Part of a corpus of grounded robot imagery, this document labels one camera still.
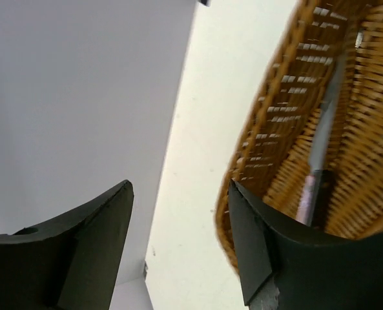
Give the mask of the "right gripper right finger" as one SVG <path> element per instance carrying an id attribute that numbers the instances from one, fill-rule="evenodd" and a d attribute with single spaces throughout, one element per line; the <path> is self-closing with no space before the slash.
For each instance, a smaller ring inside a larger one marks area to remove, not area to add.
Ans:
<path id="1" fill-rule="evenodd" d="M 229 184 L 229 217 L 249 309 L 383 309 L 383 232 L 318 231 Z"/>

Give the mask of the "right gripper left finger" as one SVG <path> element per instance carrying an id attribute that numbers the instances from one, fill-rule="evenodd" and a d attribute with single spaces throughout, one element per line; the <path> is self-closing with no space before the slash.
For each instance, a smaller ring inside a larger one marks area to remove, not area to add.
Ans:
<path id="1" fill-rule="evenodd" d="M 0 234 L 0 309 L 108 309 L 132 214 L 125 180 L 14 234 Z"/>

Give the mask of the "knife with black handle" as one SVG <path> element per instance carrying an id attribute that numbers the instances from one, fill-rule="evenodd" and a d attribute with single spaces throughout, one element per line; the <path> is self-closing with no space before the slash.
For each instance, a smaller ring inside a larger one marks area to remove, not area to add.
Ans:
<path id="1" fill-rule="evenodd" d="M 320 180 L 320 190 L 318 193 L 315 209 L 315 218 L 312 227 L 324 230 L 327 226 L 330 210 L 331 195 L 335 188 L 338 174 L 338 158 L 340 157 L 340 146 L 346 127 L 346 118 L 351 96 L 351 84 L 355 74 L 355 63 L 357 48 L 362 42 L 362 30 L 355 28 L 350 30 L 345 37 L 342 53 L 345 55 L 346 63 L 344 67 L 342 86 L 339 92 L 338 103 L 334 122 L 329 137 L 329 145 L 324 162 L 324 170 Z"/>

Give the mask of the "knife with pink handle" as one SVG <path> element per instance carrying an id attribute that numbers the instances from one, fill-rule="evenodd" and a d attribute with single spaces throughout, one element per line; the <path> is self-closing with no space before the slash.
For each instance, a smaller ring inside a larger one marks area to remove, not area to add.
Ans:
<path id="1" fill-rule="evenodd" d="M 345 63 L 346 57 L 345 55 L 341 55 L 336 62 L 336 68 L 332 78 L 326 87 L 326 93 L 320 105 L 320 119 L 313 136 L 311 152 L 308 159 L 310 171 L 305 178 L 305 184 L 296 214 L 296 220 L 309 227 L 312 226 L 315 218 L 320 180 L 324 170 L 329 137 L 331 135 L 339 92 L 342 86 Z"/>

